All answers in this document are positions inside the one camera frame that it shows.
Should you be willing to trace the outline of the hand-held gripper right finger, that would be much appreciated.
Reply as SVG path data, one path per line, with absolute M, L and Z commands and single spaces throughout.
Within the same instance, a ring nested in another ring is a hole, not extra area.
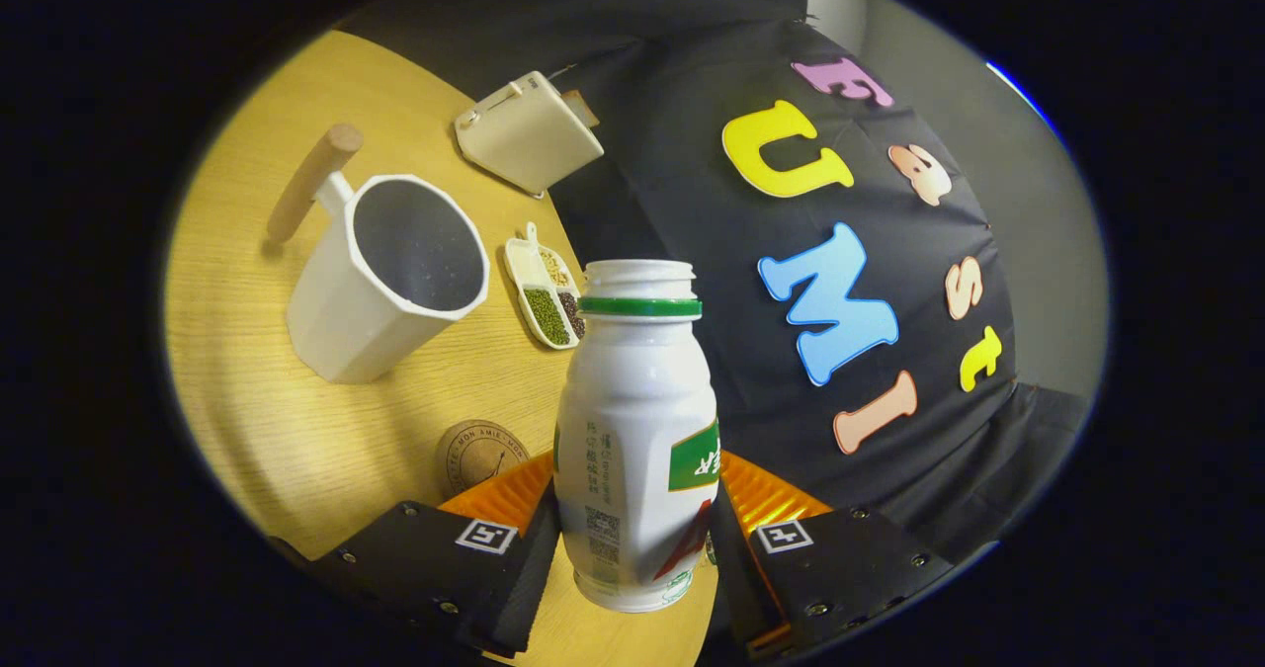
M 727 451 L 710 537 L 732 638 L 750 661 L 829 649 L 913 608 L 958 568 L 880 511 L 831 508 Z

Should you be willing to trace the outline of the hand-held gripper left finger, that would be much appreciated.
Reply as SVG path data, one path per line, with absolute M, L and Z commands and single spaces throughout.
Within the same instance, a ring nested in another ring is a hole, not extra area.
M 277 535 L 269 543 L 357 608 L 512 658 L 529 647 L 559 537 L 545 452 L 440 505 L 397 502 L 314 559 Z

